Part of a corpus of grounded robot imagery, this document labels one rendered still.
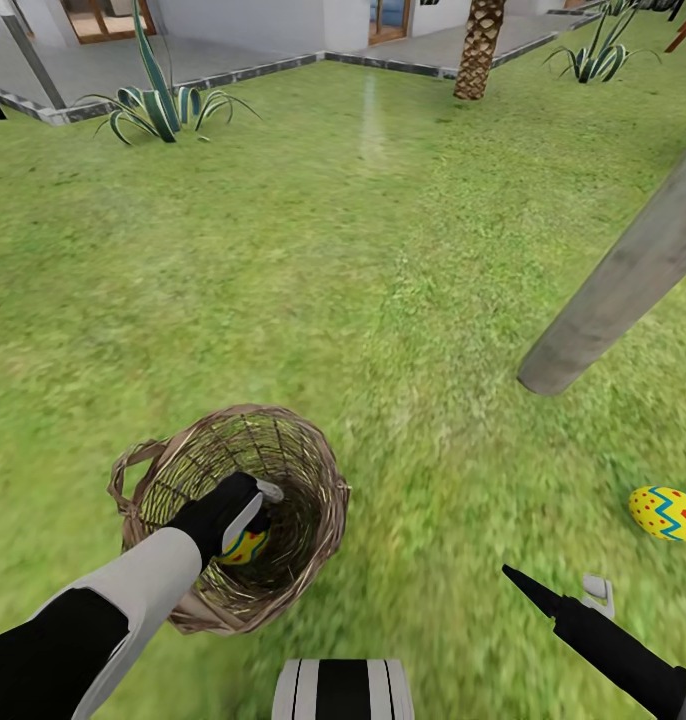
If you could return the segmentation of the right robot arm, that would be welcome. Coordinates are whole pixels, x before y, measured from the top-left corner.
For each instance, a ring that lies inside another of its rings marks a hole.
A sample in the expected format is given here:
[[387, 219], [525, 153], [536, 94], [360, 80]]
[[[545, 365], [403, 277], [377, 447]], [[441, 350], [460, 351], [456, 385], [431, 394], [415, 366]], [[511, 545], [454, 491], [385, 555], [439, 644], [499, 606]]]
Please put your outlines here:
[[[686, 669], [670, 667], [612, 621], [610, 581], [583, 575], [584, 591], [589, 596], [576, 599], [560, 597], [509, 565], [502, 571], [544, 615], [556, 618], [554, 633], [560, 639], [632, 699], [658, 720], [686, 720]], [[594, 597], [607, 599], [607, 607]]]

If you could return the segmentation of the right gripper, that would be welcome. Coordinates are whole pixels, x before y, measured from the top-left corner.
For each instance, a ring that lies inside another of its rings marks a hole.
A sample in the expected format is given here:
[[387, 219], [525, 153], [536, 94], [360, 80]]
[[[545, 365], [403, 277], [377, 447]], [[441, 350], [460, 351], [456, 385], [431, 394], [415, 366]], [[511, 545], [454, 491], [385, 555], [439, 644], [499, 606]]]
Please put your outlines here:
[[560, 597], [509, 565], [502, 567], [524, 594], [548, 617], [556, 618], [554, 633], [585, 657], [620, 689], [629, 688], [646, 648], [594, 607], [575, 597]]

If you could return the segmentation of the easter egg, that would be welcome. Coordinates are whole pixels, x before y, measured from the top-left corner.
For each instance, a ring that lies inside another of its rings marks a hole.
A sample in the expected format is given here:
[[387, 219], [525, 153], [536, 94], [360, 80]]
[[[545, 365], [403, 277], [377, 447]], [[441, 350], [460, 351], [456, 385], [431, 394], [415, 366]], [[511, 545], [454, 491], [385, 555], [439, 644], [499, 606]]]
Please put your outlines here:
[[660, 539], [686, 541], [686, 493], [666, 487], [640, 487], [629, 500], [636, 523]]
[[[271, 540], [273, 532], [273, 525], [270, 526], [268, 532], [262, 531], [260, 535], [242, 530], [220, 556], [213, 558], [221, 561], [221, 564], [229, 564], [229, 566], [239, 567], [243, 564], [251, 566], [263, 553], [263, 547], [267, 545], [267, 540]], [[213, 560], [213, 558], [211, 559]]]

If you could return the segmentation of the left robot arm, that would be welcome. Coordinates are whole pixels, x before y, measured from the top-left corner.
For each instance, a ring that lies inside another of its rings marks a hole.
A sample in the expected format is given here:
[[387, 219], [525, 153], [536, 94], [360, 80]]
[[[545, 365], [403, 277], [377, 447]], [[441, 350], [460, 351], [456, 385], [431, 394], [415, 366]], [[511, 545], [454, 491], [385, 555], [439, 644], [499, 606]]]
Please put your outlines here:
[[163, 527], [0, 635], [0, 720], [87, 720], [114, 692], [211, 558], [274, 524], [281, 484], [227, 473]]

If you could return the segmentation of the wicker basket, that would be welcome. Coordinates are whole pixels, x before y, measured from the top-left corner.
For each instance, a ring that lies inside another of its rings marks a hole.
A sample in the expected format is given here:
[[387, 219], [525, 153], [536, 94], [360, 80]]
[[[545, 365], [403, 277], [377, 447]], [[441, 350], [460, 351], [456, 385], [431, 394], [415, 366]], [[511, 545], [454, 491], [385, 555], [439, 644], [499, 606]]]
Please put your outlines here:
[[[260, 416], [271, 422], [264, 428], [274, 432], [270, 440], [276, 444], [279, 454], [279, 464], [271, 471], [270, 464], [276, 454], [269, 449], [262, 450], [257, 439], [262, 432], [247, 418]], [[223, 428], [215, 426], [218, 423], [225, 425], [235, 417], [241, 422], [243, 432], [234, 431], [224, 437]], [[293, 425], [281, 426], [280, 423]], [[197, 434], [205, 435], [196, 444], [199, 452], [191, 455], [194, 446], [190, 440]], [[289, 443], [286, 434], [293, 439], [298, 451]], [[230, 448], [241, 441], [246, 444], [245, 452], [255, 452], [262, 468], [261, 472], [253, 474], [253, 480], [289, 484], [297, 492], [303, 492], [305, 498], [294, 510], [296, 515], [289, 534], [279, 525], [271, 540], [267, 540], [263, 554], [269, 554], [270, 550], [278, 552], [271, 554], [271, 563], [265, 559], [257, 560], [252, 566], [255, 574], [244, 564], [237, 571], [234, 566], [221, 564], [215, 558], [211, 560], [207, 572], [198, 577], [198, 584], [190, 587], [166, 619], [182, 635], [200, 631], [223, 637], [234, 633], [250, 635], [281, 619], [306, 592], [325, 562], [340, 552], [342, 537], [345, 537], [351, 487], [337, 470], [336, 456], [324, 432], [288, 407], [245, 403], [211, 411], [166, 441], [146, 439], [137, 450], [124, 451], [116, 459], [106, 490], [117, 501], [118, 515], [124, 516], [122, 553], [142, 543], [149, 536], [148, 529], [163, 527], [163, 519], [150, 519], [150, 512], [145, 508], [149, 492], [153, 499], [158, 496], [158, 488], [166, 492], [162, 498], [166, 503], [164, 516], [173, 520], [178, 499], [186, 503], [194, 498], [191, 488], [185, 488], [191, 476], [197, 478], [195, 490], [201, 491], [209, 480], [219, 485], [223, 478], [219, 470], [228, 465], [232, 464], [235, 472], [245, 474], [246, 464], [239, 462], [240, 453]], [[146, 476], [135, 486], [130, 499], [122, 497], [125, 468], [148, 459], [152, 459], [152, 464]], [[178, 482], [171, 482], [183, 459], [193, 470], [185, 472]], [[301, 564], [297, 574], [278, 581], [278, 575], [294, 571], [293, 560], [300, 554], [297, 548], [302, 535], [302, 520], [307, 520], [311, 505], [316, 513], [310, 518], [314, 524], [308, 559]]]

